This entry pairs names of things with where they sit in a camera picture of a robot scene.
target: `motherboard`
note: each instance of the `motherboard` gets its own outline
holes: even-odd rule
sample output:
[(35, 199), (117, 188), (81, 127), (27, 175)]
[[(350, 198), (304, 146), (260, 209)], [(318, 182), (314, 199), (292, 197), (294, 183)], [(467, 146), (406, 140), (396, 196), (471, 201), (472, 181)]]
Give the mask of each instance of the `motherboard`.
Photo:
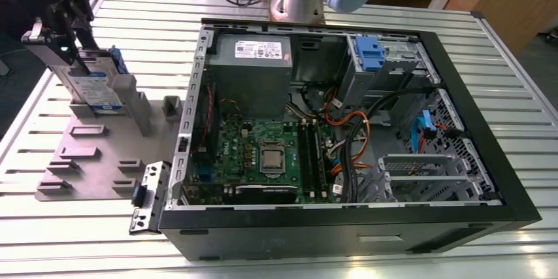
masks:
[(187, 186), (191, 202), (328, 203), (330, 137), (328, 125), (315, 121), (221, 121), (215, 162), (196, 165)]

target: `white label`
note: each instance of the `white label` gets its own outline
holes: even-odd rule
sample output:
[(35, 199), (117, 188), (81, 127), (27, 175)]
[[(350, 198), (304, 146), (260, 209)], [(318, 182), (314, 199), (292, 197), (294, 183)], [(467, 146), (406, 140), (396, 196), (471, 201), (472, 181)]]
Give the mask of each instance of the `white label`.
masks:
[(331, 103), (338, 108), (340, 108), (340, 106), (343, 106), (343, 103), (336, 98), (331, 99)]
[(236, 58), (282, 59), (280, 42), (240, 41), (235, 44)]
[(97, 113), (115, 113), (121, 108), (116, 93), (107, 86), (108, 77), (101, 72), (91, 72), (89, 76), (71, 76), (77, 94)]
[(332, 192), (334, 194), (340, 195), (340, 194), (343, 193), (343, 186), (340, 186), (339, 184), (334, 184), (334, 185), (332, 185), (331, 192)]

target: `ram slot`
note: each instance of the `ram slot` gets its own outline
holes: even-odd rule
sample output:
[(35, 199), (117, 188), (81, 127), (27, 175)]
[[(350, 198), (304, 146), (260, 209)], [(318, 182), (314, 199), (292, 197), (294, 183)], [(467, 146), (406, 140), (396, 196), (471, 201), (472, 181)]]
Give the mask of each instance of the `ram slot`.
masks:
[(306, 136), (307, 125), (304, 122), (298, 124), (298, 160), (300, 164), (300, 177), (303, 180), (304, 195), (310, 195), (314, 191), (311, 164), (308, 159), (308, 138)]
[(315, 123), (315, 140), (318, 145), (318, 164), (319, 164), (319, 171), (320, 171), (320, 193), (322, 197), (327, 197), (326, 191), (327, 191), (327, 179), (326, 179), (326, 152), (322, 147), (322, 131), (320, 131), (320, 125), (318, 122)]
[(308, 159), (310, 159), (310, 164), (311, 164), (311, 180), (312, 180), (312, 191), (314, 191), (314, 195), (319, 196), (322, 195), (322, 178), (320, 178), (320, 163), (318, 160), (318, 156), (319, 156), (319, 152), (318, 152), (318, 147), (319, 147), (319, 142), (318, 142), (318, 137), (315, 134), (315, 126), (314, 125), (308, 125), (306, 128), (306, 140), (308, 143)]

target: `side panel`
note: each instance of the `side panel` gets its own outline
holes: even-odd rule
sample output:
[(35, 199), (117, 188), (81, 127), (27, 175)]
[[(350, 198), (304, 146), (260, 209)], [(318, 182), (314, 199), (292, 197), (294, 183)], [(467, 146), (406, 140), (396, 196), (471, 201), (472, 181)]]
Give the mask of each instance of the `side panel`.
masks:
[(446, 251), (498, 225), (503, 223), (165, 229), (163, 233), (188, 260), (279, 259)]
[(446, 85), (451, 102), (463, 120), (467, 135), (474, 141), (484, 167), (498, 187), (499, 196), (503, 202), (512, 208), (516, 220), (541, 220), (541, 215), (537, 212), (502, 147), (498, 144), (480, 110), (475, 105), (472, 96), (455, 70), (454, 63), (443, 49), (438, 35), (435, 33), (420, 32), (419, 37), (423, 41), (434, 67), (440, 75), (442, 82)]

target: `slotted aluminum table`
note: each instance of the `slotted aluminum table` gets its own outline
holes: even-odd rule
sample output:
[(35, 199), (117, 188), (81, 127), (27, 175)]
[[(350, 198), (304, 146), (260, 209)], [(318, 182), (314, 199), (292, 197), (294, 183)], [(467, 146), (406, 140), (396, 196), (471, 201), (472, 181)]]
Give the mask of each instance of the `slotted aluminum table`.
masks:
[[(149, 99), (185, 96), (200, 18), (267, 20), (266, 4), (92, 0), (95, 37), (121, 48)], [(328, 24), (435, 31), (543, 220), (443, 254), (189, 262), (164, 236), (128, 235), (129, 201), (40, 203), (36, 184), (69, 121), (69, 94), (47, 71), (0, 143), (0, 273), (97, 278), (549, 278), (558, 276), (558, 119), (490, 26), (467, 12), (326, 11)]]

